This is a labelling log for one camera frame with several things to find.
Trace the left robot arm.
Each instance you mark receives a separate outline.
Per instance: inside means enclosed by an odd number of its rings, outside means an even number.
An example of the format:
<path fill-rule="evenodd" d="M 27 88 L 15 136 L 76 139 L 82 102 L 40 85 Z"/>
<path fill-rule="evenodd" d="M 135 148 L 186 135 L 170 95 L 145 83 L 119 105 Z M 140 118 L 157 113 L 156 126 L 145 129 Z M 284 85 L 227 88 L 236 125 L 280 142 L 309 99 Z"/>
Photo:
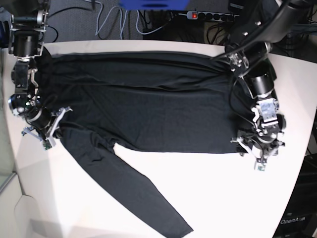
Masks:
<path fill-rule="evenodd" d="M 249 129 L 239 129 L 232 139 L 238 153 L 255 157 L 255 170 L 265 171 L 271 156 L 285 144 L 281 140 L 286 128 L 284 115 L 279 113 L 279 101 L 274 89 L 277 78 L 268 59 L 274 43 L 280 42 L 298 21 L 315 5 L 315 0 L 283 0 L 270 18 L 263 12 L 261 0 L 250 0 L 229 31 L 225 52 L 213 60 L 224 60 L 233 72 L 234 87 L 240 83 L 254 100 L 250 111 L 254 114 Z"/>

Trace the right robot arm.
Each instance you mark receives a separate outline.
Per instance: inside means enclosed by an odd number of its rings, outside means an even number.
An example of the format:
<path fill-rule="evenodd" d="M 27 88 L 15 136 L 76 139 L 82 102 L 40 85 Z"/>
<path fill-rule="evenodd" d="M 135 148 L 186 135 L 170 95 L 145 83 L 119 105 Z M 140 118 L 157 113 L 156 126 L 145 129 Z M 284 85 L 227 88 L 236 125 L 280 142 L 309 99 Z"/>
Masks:
<path fill-rule="evenodd" d="M 49 150 L 60 135 L 60 121 L 71 111 L 71 107 L 66 107 L 50 112 L 40 101 L 39 84 L 35 79 L 38 71 L 35 59 L 44 50 L 49 1 L 4 0 L 1 5 L 11 14 L 8 53 L 17 59 L 11 73 L 15 89 L 8 105 L 15 116 L 28 124 L 22 134 L 34 136 L 44 150 Z"/>

